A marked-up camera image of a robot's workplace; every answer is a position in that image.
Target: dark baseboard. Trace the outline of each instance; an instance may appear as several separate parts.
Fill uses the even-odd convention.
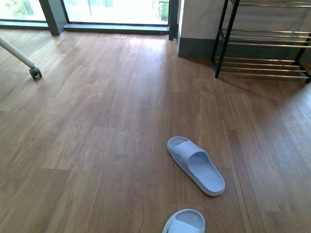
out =
[[[179,57],[203,57],[210,58],[214,48],[215,40],[193,39],[178,37]],[[297,48],[275,48],[275,47],[251,47],[229,45],[226,57],[254,58],[254,59],[278,59],[293,60],[297,56]],[[311,50],[306,50],[302,62],[311,62]]]
[[[130,26],[130,25],[102,25],[102,24],[66,24],[66,31],[93,33],[121,33],[140,35],[167,35],[169,27],[163,26]]]
[[[43,23],[43,22],[22,22],[22,21],[0,21],[0,28],[3,28],[3,29],[27,29],[27,30],[49,30],[47,23]]]

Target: glass window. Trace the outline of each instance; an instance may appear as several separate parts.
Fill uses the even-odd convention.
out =
[[[71,22],[167,25],[170,0],[64,0]]]
[[[0,0],[0,19],[45,21],[39,0]]]

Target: slipper strap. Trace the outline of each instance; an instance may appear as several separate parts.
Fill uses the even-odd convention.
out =
[[[187,142],[183,142],[183,143],[181,143],[175,147],[172,147],[171,152],[175,156],[179,155],[181,162],[186,167],[188,167],[188,161],[189,161],[190,157],[193,156],[195,153],[198,153],[198,152],[206,153],[204,150],[199,148],[196,144],[194,144],[190,140]]]
[[[204,229],[198,229],[177,219],[172,221],[168,230],[168,233],[204,233]]]

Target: light blue slipper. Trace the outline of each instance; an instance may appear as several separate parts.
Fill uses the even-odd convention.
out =
[[[175,162],[209,196],[218,196],[225,190],[225,181],[211,162],[209,155],[185,137],[172,137],[167,149]]]
[[[162,233],[204,233],[205,221],[199,212],[192,209],[180,210],[173,214]]]

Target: wheel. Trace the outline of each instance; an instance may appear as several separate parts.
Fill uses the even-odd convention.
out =
[[[42,78],[41,71],[39,70],[38,67],[31,68],[29,72],[34,80]]]

